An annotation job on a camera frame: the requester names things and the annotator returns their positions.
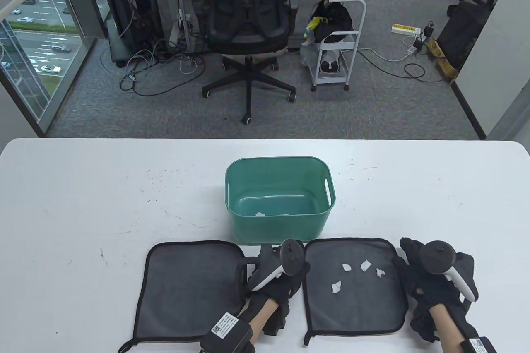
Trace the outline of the person's left hand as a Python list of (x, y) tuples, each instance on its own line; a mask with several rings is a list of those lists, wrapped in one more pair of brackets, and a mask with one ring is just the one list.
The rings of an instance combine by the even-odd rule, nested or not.
[(252, 329), (252, 345), (256, 344), (261, 334), (276, 336), (280, 329), (284, 329), (290, 312), (289, 299), (301, 288), (310, 268), (308, 262), (303, 262), (295, 275), (282, 274), (278, 279), (273, 279), (265, 287), (250, 294), (238, 316)]

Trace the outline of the person's right hand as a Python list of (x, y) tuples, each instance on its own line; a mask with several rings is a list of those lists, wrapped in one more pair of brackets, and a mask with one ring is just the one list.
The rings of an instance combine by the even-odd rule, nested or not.
[(464, 337), (475, 338), (479, 334), (475, 328), (466, 321), (467, 308), (460, 300), (460, 291), (443, 275), (433, 275), (427, 272), (419, 259), (419, 251), (424, 246), (418, 240), (407, 237), (400, 239), (400, 247), (407, 259), (395, 257), (393, 264), (396, 267), (400, 281), (409, 296), (417, 302), (410, 322), (411, 328), (428, 342), (435, 342), (435, 334), (441, 336), (441, 329), (429, 310), (436, 305), (448, 309), (449, 317), (455, 322), (456, 328)]

